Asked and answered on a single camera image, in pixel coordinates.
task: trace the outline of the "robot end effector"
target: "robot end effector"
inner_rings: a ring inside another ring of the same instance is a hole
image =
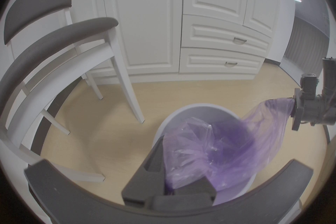
[[[294,90],[295,105],[292,110],[292,130],[297,131],[301,123],[334,125],[336,122],[336,59],[323,60],[323,90],[316,95],[319,82],[314,74],[303,74],[300,87]]]

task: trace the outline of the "white drawer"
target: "white drawer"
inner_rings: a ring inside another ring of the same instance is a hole
[[[181,48],[180,73],[257,74],[264,59],[227,50]]]
[[[230,50],[266,57],[272,39],[245,26],[194,15],[183,15],[181,46]]]

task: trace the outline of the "white trash can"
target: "white trash can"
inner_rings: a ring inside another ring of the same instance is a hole
[[[158,128],[153,146],[157,142],[157,140],[163,136],[168,130],[177,127],[182,121],[195,117],[203,120],[205,122],[215,122],[222,121],[223,119],[227,119],[228,117],[239,118],[232,111],[221,107],[219,105],[214,104],[191,104],[185,107],[182,107],[175,112],[171,113],[160,125]],[[250,179],[245,180],[231,188],[224,189],[217,193],[216,199],[213,205],[222,204],[224,202],[233,200],[239,196],[242,196],[247,192],[247,190],[251,187],[256,174],[254,174]]]

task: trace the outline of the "trash bag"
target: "trash bag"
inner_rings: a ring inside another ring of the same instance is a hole
[[[180,188],[206,176],[220,191],[249,179],[279,151],[294,102],[266,100],[242,119],[183,121],[163,138],[167,187]]]

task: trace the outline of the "metal drawer handle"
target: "metal drawer handle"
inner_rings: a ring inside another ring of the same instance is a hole
[[[225,66],[226,67],[235,67],[238,63],[237,62],[226,62]]]
[[[241,39],[241,38],[238,38],[238,37],[235,37],[235,38],[233,39],[233,42],[235,42],[235,41],[242,42],[240,45],[243,45],[244,43],[247,42],[246,39]]]

